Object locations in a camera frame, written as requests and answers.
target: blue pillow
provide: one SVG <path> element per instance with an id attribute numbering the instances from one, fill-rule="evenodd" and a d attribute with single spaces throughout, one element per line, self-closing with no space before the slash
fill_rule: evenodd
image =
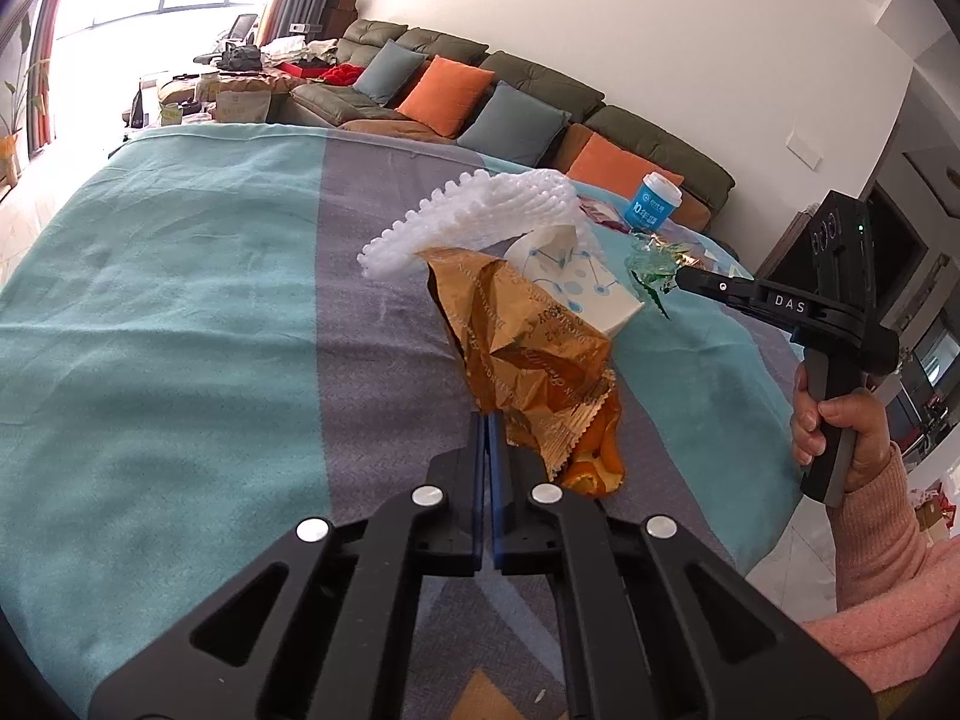
<path id="1" fill-rule="evenodd" d="M 457 146 L 534 167 L 569 118 L 568 112 L 500 81 L 477 121 L 457 138 Z"/>
<path id="2" fill-rule="evenodd" d="M 421 53 L 412 52 L 388 40 L 387 45 L 377 52 L 373 62 L 354 82 L 353 88 L 375 103 L 386 105 L 414 74 L 414 70 L 424 64 L 424 60 L 426 56 Z"/>

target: pink sweater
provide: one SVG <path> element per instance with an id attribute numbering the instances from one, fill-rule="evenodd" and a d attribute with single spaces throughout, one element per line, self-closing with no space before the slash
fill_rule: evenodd
<path id="1" fill-rule="evenodd" d="M 874 693 L 925 674 L 960 619 L 960 536 L 926 546 L 894 452 L 829 511 L 837 614 L 803 626 Z"/>

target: blue cup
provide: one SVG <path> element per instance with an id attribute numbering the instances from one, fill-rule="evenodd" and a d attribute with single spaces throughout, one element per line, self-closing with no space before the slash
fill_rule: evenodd
<path id="1" fill-rule="evenodd" d="M 648 175 L 627 206 L 623 218 L 635 229 L 656 231 L 677 208 L 683 194 L 659 172 Z"/>

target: light switch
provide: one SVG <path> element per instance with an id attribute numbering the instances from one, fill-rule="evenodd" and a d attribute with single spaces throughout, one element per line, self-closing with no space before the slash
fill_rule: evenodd
<path id="1" fill-rule="evenodd" d="M 807 141 L 797 134 L 797 130 L 790 133 L 790 137 L 787 138 L 786 141 L 786 148 L 789 148 L 796 156 L 800 157 L 810 170 L 817 170 L 820 160 L 823 159 L 822 156 L 817 153 L 816 148 L 810 146 Z"/>

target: red box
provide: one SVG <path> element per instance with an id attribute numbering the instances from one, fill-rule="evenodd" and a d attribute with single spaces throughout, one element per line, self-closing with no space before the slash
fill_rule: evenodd
<path id="1" fill-rule="evenodd" d="M 280 65 L 277 65 L 277 69 L 291 74 L 291 76 L 296 76 L 298 79 L 318 79 L 329 70 L 329 68 L 301 68 L 289 62 L 280 62 Z"/>

